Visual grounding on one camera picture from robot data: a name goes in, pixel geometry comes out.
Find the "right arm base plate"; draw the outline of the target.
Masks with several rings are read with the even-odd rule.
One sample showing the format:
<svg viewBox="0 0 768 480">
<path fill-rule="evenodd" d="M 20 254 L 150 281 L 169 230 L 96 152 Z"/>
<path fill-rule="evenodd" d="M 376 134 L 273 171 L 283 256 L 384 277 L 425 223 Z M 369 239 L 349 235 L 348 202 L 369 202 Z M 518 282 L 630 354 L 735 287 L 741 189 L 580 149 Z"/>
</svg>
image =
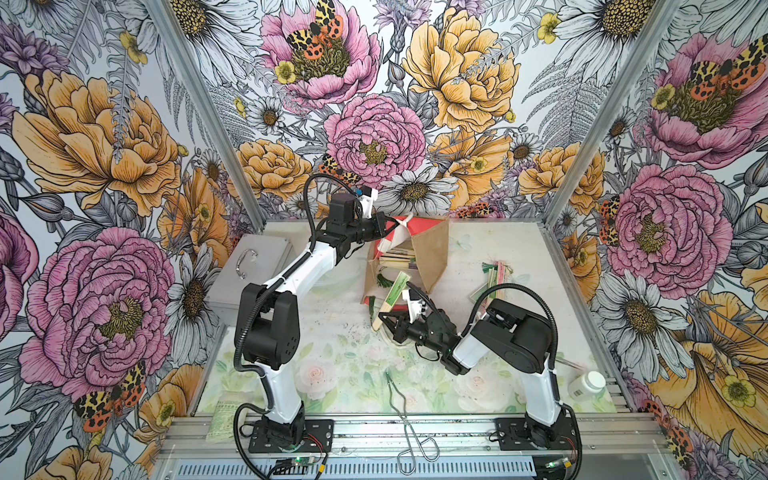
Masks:
<svg viewBox="0 0 768 480">
<path fill-rule="evenodd" d="M 552 426 L 528 417 L 499 417 L 494 427 L 501 451 L 575 451 L 579 439 L 573 422 L 565 416 Z"/>
</svg>

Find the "burlap tote bag red trim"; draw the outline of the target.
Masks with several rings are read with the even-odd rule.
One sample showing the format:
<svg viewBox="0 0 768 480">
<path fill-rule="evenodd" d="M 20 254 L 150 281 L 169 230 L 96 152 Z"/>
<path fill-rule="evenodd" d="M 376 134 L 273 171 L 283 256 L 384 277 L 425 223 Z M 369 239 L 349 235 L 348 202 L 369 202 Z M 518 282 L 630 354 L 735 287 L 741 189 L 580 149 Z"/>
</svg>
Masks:
<svg viewBox="0 0 768 480">
<path fill-rule="evenodd" d="M 416 286 L 431 293 L 446 269 L 450 223 L 447 219 L 396 216 L 386 222 L 393 228 L 383 240 L 367 248 L 362 304 L 370 297 L 387 295 L 399 273 L 410 276 Z"/>
</svg>

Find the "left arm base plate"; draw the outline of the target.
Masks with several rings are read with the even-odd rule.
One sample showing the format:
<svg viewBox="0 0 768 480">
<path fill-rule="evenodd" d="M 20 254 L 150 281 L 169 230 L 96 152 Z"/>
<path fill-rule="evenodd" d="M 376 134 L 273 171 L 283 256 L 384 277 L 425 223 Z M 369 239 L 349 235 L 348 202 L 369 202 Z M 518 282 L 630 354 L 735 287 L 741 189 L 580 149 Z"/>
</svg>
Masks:
<svg viewBox="0 0 768 480">
<path fill-rule="evenodd" d="M 297 420 L 281 424 L 263 418 L 252 424 L 248 452 L 251 454 L 329 453 L 335 422 L 327 419 Z"/>
</svg>

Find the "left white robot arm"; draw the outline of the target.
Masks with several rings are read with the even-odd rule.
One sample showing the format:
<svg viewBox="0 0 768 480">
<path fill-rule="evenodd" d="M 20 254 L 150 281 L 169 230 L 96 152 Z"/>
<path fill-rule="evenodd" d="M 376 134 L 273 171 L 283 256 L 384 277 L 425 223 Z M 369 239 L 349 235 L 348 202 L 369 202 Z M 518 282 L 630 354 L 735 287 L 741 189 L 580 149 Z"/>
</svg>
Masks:
<svg viewBox="0 0 768 480">
<path fill-rule="evenodd" d="M 256 433 L 269 446 L 293 449 L 306 435 L 304 404 L 290 372 L 300 343 L 299 300 L 353 245 L 386 236 L 386 215 L 373 211 L 377 197 L 369 187 L 333 195 L 329 215 L 298 258 L 266 283 L 250 283 L 241 292 L 233 366 L 256 373 L 264 387 L 267 405 Z"/>
</svg>

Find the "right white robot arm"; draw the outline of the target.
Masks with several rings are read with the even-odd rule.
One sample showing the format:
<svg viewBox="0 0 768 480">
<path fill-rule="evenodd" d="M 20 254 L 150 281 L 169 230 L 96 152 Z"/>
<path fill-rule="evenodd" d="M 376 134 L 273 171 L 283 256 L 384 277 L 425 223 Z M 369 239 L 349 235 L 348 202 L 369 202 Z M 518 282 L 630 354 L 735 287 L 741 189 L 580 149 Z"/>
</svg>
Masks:
<svg viewBox="0 0 768 480">
<path fill-rule="evenodd" d="M 549 449 L 558 438 L 564 418 L 557 376 L 548 364 L 554 333 L 548 319 L 505 300 L 492 300 L 485 313 L 460 336 L 441 309 L 425 306 L 417 315 L 409 311 L 381 312 L 378 319 L 402 344 L 411 340 L 436 354 L 453 375 L 466 375 L 487 354 L 493 353 L 520 374 L 526 398 L 523 424 L 515 435 L 538 449 Z"/>
</svg>

